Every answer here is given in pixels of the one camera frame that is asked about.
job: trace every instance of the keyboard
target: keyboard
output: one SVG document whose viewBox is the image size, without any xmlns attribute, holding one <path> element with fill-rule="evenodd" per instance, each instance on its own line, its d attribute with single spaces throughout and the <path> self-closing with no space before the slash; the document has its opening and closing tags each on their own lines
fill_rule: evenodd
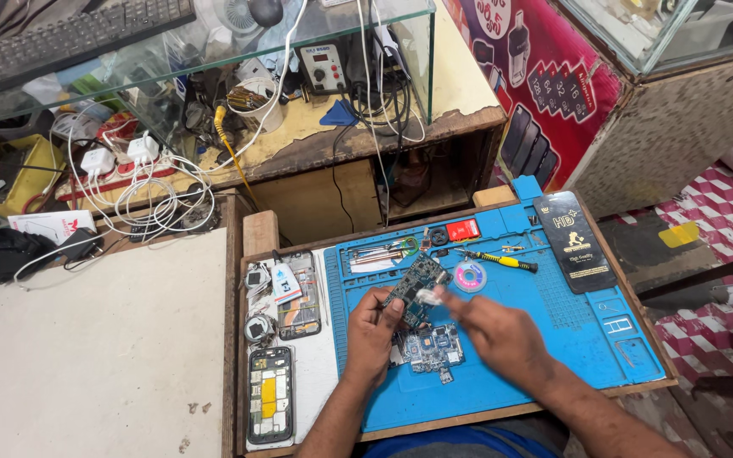
<svg viewBox="0 0 733 458">
<path fill-rule="evenodd" d="M 192 0 L 134 0 L 0 40 L 0 91 L 196 19 Z"/>
</svg>

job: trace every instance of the solder wick spool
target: solder wick spool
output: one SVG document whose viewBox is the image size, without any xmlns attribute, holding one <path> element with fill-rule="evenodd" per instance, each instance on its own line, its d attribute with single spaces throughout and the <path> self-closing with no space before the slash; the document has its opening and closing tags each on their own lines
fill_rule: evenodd
<svg viewBox="0 0 733 458">
<path fill-rule="evenodd" d="M 466 293 L 476 293 L 488 283 L 485 268 L 474 261 L 461 261 L 454 267 L 454 284 Z"/>
</svg>

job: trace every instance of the motherboard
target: motherboard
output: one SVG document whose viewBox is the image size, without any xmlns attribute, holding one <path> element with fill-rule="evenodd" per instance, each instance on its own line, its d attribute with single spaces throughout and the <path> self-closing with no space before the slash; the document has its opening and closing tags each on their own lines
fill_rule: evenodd
<svg viewBox="0 0 733 458">
<path fill-rule="evenodd" d="M 390 368 L 410 363 L 415 372 L 437 371 L 441 383 L 445 385 L 454 380 L 449 368 L 465 360 L 463 346 L 454 324 L 398 331 L 392 335 Z"/>
<path fill-rule="evenodd" d="M 418 302 L 417 293 L 423 288 L 434 289 L 437 285 L 446 286 L 453 280 L 452 276 L 439 263 L 434 261 L 425 253 L 418 254 L 417 259 L 410 265 L 401 281 L 383 301 L 383 307 L 387 307 L 392 299 L 402 299 L 404 305 L 403 320 L 410 328 L 419 328 L 428 320 L 428 311 L 433 304 Z"/>
</svg>

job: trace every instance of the small fan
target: small fan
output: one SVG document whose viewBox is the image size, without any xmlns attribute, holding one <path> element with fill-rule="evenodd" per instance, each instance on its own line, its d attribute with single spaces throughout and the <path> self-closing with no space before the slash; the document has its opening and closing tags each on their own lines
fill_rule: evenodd
<svg viewBox="0 0 733 458">
<path fill-rule="evenodd" d="M 247 35 L 260 26 L 253 20 L 248 0 L 218 0 L 223 4 L 220 21 L 238 34 Z"/>
</svg>

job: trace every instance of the white charger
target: white charger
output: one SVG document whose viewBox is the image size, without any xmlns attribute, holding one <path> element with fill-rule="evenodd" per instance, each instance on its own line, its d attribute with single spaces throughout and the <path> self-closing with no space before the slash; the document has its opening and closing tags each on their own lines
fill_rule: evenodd
<svg viewBox="0 0 733 458">
<path fill-rule="evenodd" d="M 81 168 L 90 176 L 109 173 L 115 169 L 115 156 L 107 148 L 87 151 L 81 160 Z"/>
<path fill-rule="evenodd" d="M 129 149 L 126 155 L 136 164 L 146 164 L 155 161 L 159 153 L 159 144 L 152 137 L 144 135 L 143 137 L 129 142 Z"/>
</svg>

